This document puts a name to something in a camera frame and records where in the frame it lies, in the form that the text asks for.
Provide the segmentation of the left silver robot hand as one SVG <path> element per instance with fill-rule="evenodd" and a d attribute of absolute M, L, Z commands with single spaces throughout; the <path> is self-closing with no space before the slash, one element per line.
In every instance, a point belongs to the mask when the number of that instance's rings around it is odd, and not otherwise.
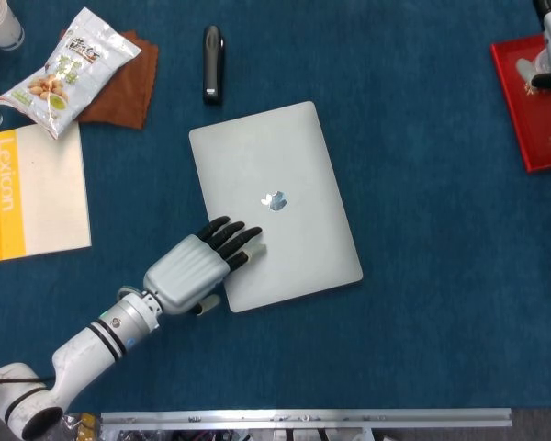
<path fill-rule="evenodd" d="M 190 311 L 264 250 L 264 244 L 255 241 L 262 232 L 258 226 L 248 228 L 228 216 L 211 220 L 155 262 L 145 273 L 143 288 L 166 314 Z"/>

